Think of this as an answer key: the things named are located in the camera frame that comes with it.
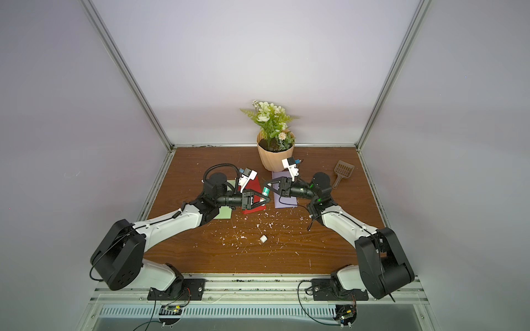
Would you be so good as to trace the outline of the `white green glue stick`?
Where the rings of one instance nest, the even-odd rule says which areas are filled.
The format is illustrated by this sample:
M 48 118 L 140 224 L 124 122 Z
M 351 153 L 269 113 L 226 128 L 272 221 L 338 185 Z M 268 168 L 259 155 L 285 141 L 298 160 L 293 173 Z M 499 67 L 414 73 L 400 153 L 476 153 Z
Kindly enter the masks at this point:
M 268 187 L 264 187 L 263 190 L 262 190 L 262 194 L 266 197 L 269 196 L 269 193 L 270 193 L 270 189 Z

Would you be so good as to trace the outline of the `purple envelope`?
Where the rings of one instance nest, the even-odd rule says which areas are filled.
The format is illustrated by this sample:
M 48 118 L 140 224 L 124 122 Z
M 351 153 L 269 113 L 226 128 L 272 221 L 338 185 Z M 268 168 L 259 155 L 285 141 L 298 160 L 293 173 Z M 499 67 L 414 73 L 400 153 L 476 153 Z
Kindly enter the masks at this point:
M 280 177 L 291 179 L 289 171 L 272 172 L 272 179 L 278 179 Z M 294 208 L 298 204 L 298 200 L 295 197 L 281 197 L 279 194 L 274 193 L 273 198 L 275 209 Z

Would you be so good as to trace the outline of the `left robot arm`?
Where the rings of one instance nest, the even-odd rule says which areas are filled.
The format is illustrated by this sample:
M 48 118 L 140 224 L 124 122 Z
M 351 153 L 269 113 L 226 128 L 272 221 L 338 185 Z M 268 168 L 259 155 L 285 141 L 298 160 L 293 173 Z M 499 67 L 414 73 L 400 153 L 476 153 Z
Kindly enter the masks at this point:
M 91 257 L 91 270 L 110 290 L 148 288 L 156 299 L 176 298 L 184 287 L 182 274 L 170 264 L 145 259 L 145 252 L 187 230 L 204 226 L 219 215 L 222 207 L 253 210 L 270 202 L 262 190 L 247 187 L 251 177 L 236 176 L 230 184 L 221 172 L 204 175 L 203 189 L 192 202 L 160 217 L 131 223 L 116 221 Z

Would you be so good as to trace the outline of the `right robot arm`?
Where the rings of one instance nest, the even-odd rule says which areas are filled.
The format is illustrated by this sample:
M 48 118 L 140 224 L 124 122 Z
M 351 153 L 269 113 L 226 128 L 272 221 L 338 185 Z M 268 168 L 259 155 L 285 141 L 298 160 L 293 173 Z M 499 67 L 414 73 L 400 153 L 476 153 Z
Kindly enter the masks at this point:
M 307 199 L 309 215 L 322 226 L 339 234 L 356 250 L 356 265 L 331 273 L 330 287 L 337 297 L 365 290 L 382 299 L 415 279 L 415 273 L 397 234 L 390 228 L 376 228 L 356 219 L 333 199 L 329 176 L 313 175 L 311 182 L 279 177 L 265 186 L 280 197 Z

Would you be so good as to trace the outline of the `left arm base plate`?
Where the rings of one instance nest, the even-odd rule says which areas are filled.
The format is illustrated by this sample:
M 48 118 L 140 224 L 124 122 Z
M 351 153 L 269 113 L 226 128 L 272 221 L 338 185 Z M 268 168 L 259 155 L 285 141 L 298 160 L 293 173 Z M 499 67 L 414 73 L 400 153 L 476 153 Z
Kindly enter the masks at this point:
M 205 290 L 205 279 L 176 279 L 168 289 L 149 290 L 148 301 L 201 301 Z

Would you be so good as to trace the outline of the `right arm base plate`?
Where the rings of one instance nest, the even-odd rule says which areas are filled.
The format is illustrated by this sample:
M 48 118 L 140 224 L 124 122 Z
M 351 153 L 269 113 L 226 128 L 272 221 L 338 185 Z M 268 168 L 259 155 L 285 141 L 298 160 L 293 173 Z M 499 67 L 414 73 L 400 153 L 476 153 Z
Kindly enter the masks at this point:
M 315 301 L 368 301 L 366 290 L 344 289 L 336 279 L 317 278 L 311 280 L 311 285 L 305 290 L 307 295 Z

